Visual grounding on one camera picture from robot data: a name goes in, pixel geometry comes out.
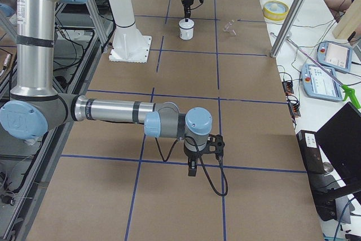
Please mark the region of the reacher grabber tool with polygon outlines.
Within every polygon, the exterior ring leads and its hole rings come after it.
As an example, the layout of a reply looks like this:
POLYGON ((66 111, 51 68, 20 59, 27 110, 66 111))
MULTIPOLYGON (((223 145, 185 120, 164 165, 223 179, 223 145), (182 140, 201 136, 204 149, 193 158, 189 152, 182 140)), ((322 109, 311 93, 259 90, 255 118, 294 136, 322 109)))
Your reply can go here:
POLYGON ((360 104, 357 100, 355 95, 355 90, 353 88, 348 87, 346 84, 343 84, 336 76, 329 73, 320 63, 318 63, 314 58, 312 58, 307 52, 303 51, 295 42, 290 39, 290 36, 286 36, 285 38, 291 45, 293 45, 296 49, 298 49, 301 53, 304 54, 305 57, 310 59, 315 65, 317 65, 322 71, 324 71, 335 83, 340 85, 340 87, 344 90, 345 97, 344 101, 347 98, 350 98, 352 104, 357 108, 360 109, 360 104))

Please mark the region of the teach pendant far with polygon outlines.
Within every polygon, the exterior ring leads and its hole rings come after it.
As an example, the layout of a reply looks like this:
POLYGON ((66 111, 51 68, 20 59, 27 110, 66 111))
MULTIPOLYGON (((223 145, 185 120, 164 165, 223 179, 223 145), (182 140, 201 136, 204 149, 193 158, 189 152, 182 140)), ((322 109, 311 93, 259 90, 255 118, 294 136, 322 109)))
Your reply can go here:
POLYGON ((353 50, 349 46, 325 41, 318 46, 317 60, 322 65, 332 67, 342 73, 348 73, 351 69, 352 54, 353 50))

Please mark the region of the teach pendant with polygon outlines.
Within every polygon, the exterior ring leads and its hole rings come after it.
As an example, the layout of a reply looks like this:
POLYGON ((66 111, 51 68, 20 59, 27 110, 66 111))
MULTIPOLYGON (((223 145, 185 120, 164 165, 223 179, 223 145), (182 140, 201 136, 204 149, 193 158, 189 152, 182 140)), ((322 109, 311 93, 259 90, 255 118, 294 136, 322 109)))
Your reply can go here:
POLYGON ((342 73, 348 73, 351 69, 352 54, 353 50, 349 46, 325 41, 318 46, 317 60, 322 65, 332 67, 342 73))
POLYGON ((308 97, 333 102, 343 100, 340 86, 317 65, 305 63, 301 76, 303 89, 308 97))

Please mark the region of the black computer box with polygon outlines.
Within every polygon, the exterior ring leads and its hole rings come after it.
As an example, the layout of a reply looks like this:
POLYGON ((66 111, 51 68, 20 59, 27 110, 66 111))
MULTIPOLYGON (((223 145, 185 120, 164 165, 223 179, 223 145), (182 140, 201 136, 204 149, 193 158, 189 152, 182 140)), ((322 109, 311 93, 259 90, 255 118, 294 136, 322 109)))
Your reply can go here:
POLYGON ((324 165, 319 145, 316 141, 315 132, 300 130, 297 133, 303 164, 307 173, 325 174, 324 165))

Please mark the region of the black monitor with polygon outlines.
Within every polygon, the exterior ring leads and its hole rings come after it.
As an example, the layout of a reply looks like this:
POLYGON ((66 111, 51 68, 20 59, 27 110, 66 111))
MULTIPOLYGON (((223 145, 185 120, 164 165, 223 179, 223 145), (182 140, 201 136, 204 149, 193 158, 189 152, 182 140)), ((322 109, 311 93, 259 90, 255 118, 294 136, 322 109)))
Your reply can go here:
POLYGON ((348 102, 317 132, 316 141, 346 184, 360 181, 360 111, 348 102))

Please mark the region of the yellow tape roll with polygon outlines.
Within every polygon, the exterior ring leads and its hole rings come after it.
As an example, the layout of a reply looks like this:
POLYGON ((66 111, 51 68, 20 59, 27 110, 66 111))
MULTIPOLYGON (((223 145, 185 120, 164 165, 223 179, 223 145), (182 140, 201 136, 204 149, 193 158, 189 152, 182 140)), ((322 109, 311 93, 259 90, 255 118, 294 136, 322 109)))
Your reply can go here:
POLYGON ((269 20, 282 21, 287 17, 289 7, 283 2, 271 0, 263 5, 262 12, 264 17, 269 20))

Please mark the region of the aluminium frame post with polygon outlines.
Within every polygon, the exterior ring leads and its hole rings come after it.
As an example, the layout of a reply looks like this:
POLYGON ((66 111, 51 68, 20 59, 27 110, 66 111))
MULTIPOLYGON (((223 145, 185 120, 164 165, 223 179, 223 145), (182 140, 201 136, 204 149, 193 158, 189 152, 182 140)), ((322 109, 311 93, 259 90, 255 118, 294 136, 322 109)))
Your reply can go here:
POLYGON ((276 58, 305 0, 293 0, 287 17, 276 37, 270 56, 276 58))

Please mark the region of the white enamel cup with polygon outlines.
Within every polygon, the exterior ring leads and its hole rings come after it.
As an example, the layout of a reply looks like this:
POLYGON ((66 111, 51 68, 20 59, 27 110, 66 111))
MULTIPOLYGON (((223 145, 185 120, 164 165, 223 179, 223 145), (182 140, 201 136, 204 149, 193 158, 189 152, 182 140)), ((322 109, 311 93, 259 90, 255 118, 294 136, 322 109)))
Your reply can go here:
POLYGON ((191 40, 193 38, 194 21, 188 18, 184 18, 179 21, 180 38, 182 40, 191 40))

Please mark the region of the wooden plank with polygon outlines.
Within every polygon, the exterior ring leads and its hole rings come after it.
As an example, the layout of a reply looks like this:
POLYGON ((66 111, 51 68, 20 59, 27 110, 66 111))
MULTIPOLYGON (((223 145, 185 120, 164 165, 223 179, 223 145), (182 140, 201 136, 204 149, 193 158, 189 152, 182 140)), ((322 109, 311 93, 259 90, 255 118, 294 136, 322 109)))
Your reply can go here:
POLYGON ((354 0, 345 13, 341 13, 341 18, 332 34, 337 39, 352 42, 355 38, 360 38, 360 0, 354 0))

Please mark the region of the teach pendant near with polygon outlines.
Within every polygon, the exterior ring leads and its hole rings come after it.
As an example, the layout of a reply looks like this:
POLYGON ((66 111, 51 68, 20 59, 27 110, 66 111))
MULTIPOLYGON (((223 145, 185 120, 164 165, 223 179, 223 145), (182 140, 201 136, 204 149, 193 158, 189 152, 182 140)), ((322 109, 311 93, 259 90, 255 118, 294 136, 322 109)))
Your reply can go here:
POLYGON ((317 65, 305 63, 301 76, 303 89, 308 97, 333 102, 343 100, 340 86, 317 65))

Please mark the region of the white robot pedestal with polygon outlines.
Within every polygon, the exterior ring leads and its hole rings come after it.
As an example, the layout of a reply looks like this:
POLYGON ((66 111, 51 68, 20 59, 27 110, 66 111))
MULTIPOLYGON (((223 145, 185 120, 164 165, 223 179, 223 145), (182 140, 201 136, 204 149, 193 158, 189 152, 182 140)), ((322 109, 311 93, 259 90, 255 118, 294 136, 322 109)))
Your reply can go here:
POLYGON ((109 4, 116 25, 110 61, 146 63, 152 37, 138 30, 131 0, 109 0, 109 4))

